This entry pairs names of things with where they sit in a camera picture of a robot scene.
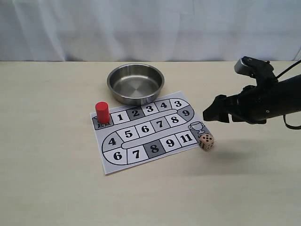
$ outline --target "metal bowl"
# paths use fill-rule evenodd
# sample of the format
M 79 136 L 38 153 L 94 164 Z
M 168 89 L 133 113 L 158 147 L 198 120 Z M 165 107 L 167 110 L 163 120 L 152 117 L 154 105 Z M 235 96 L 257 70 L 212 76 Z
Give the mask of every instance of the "metal bowl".
M 109 74 L 107 84 L 119 102 L 139 106 L 158 97 L 164 86 L 164 76 L 150 65 L 126 64 Z

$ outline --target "white backdrop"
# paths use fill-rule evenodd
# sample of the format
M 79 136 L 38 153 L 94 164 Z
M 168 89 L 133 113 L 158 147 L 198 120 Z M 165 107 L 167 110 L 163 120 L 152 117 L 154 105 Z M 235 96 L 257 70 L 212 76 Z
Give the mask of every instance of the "white backdrop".
M 0 60 L 296 60 L 300 0 L 0 0 Z

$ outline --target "game board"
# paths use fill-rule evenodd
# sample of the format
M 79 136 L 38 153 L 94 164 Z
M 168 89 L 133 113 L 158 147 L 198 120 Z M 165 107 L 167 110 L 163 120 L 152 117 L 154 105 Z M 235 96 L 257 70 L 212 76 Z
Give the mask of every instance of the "game board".
M 90 116 L 105 174 L 198 147 L 198 138 L 210 134 L 181 91 L 110 109 L 107 124 Z

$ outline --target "table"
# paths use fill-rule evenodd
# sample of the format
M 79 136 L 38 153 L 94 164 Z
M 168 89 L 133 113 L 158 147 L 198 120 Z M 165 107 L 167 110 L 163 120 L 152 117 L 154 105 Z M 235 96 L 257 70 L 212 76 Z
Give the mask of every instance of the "table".
M 106 78 L 125 63 L 0 62 L 1 225 L 300 224 L 301 132 L 282 117 L 206 122 L 211 153 L 194 148 L 105 176 L 89 113 L 99 101 L 121 105 Z M 160 96 L 182 90 L 200 116 L 216 95 L 255 84 L 235 62 L 149 64 L 165 76 Z M 292 62 L 271 64 L 279 74 Z

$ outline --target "die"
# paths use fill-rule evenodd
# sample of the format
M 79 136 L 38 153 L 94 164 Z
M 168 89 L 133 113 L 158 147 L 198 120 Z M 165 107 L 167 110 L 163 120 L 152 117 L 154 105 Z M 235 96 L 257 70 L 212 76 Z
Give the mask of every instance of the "die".
M 214 145 L 214 137 L 211 134 L 203 134 L 200 136 L 198 144 L 207 152 Z

